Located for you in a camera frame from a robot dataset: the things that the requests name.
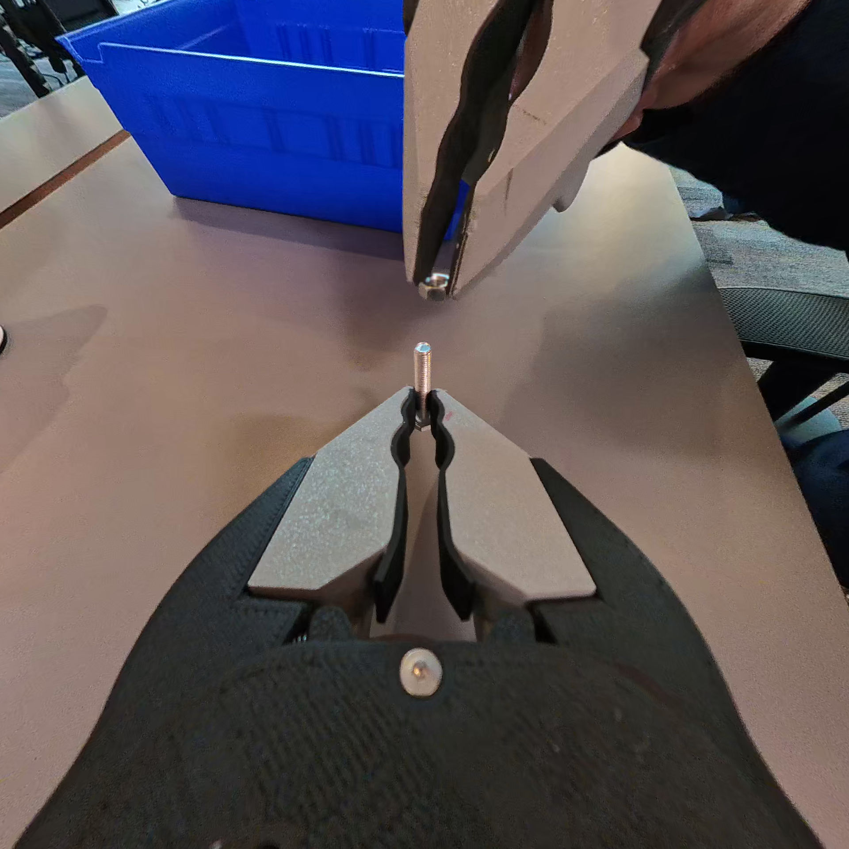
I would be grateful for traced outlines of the black mesh office chair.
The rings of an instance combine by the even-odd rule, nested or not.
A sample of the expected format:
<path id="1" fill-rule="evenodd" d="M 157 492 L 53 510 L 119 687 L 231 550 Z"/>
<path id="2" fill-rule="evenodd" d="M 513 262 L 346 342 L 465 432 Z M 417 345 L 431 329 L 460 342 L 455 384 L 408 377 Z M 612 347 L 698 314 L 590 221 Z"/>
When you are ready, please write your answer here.
<path id="1" fill-rule="evenodd" d="M 847 382 L 802 406 L 837 375 L 848 374 L 848 299 L 765 287 L 719 290 L 748 358 L 769 367 L 758 388 L 771 420 L 791 430 L 847 397 Z"/>

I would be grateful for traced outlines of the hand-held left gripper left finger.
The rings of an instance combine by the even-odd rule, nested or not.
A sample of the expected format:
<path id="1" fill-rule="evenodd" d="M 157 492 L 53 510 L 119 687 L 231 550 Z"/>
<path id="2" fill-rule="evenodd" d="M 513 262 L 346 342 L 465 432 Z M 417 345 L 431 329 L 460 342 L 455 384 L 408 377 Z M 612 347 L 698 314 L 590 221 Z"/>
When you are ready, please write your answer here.
<path id="1" fill-rule="evenodd" d="M 253 595 L 386 622 L 404 575 L 416 405 L 405 386 L 318 450 L 249 578 Z"/>

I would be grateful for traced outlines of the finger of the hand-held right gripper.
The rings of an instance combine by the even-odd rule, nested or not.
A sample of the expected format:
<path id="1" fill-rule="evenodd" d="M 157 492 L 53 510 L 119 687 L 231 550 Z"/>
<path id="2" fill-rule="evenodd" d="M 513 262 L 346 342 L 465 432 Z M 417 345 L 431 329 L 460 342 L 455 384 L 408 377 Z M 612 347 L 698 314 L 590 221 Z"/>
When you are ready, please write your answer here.
<path id="1" fill-rule="evenodd" d="M 509 106 L 504 135 L 472 192 L 451 297 L 483 279 L 543 216 L 568 208 L 589 164 L 631 115 L 658 1 L 556 1 L 547 46 Z"/>
<path id="2" fill-rule="evenodd" d="M 525 2 L 405 2 L 402 236 L 408 280 L 462 287 L 474 189 L 501 147 Z"/>

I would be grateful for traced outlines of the silver bolt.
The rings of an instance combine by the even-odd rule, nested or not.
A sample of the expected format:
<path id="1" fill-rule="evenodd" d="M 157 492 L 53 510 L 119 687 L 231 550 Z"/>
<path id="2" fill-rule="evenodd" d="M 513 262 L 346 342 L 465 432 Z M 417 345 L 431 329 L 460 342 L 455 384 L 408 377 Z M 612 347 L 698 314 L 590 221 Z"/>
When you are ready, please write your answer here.
<path id="1" fill-rule="evenodd" d="M 413 388 L 416 393 L 415 426 L 417 430 L 430 428 L 429 397 L 431 390 L 431 354 L 428 342 L 419 342 L 413 350 Z"/>

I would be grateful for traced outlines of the blue plastic bin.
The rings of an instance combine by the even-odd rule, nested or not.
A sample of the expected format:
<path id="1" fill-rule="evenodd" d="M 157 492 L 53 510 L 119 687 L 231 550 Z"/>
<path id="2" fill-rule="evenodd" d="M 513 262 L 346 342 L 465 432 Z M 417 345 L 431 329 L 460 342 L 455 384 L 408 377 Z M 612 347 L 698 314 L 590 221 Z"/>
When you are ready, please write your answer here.
<path id="1" fill-rule="evenodd" d="M 158 2 L 57 39 L 172 195 L 399 233 L 402 8 Z"/>

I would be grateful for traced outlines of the person's right forearm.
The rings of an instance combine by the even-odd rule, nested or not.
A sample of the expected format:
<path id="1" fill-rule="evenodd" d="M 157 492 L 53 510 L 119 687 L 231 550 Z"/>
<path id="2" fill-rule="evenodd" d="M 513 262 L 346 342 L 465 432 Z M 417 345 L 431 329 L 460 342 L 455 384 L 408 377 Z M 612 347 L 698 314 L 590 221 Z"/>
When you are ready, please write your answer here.
<path id="1" fill-rule="evenodd" d="M 648 111 L 630 148 L 771 228 L 848 250 L 848 3 L 814 1 L 712 90 Z"/>

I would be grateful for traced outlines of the person's right hand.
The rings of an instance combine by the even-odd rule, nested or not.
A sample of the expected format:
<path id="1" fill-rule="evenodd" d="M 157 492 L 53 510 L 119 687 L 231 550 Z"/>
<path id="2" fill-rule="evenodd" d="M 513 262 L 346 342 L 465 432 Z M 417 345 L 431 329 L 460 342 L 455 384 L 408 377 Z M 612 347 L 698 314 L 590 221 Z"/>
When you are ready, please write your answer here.
<path id="1" fill-rule="evenodd" d="M 677 32 L 612 141 L 634 132 L 645 111 L 681 106 L 763 48 L 808 1 L 708 1 Z"/>

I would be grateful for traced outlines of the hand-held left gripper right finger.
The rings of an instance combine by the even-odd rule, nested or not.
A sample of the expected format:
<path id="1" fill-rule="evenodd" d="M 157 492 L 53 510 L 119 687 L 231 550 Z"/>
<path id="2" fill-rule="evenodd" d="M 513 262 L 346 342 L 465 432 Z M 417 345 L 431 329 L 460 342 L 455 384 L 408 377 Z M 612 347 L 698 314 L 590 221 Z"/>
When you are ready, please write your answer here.
<path id="1" fill-rule="evenodd" d="M 597 592 L 531 457 L 444 390 L 429 395 L 440 580 L 462 621 Z"/>

